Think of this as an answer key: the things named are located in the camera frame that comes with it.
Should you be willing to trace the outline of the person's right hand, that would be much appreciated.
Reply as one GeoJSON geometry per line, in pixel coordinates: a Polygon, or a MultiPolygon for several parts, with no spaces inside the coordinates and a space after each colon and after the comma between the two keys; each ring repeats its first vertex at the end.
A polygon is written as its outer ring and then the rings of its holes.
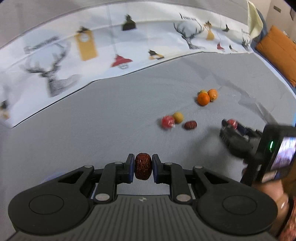
{"type": "Polygon", "coordinates": [[[295,240],[295,197],[285,193],[281,180],[253,184],[252,187],[267,194],[277,205],[277,217],[269,233],[277,240],[295,240]]]}

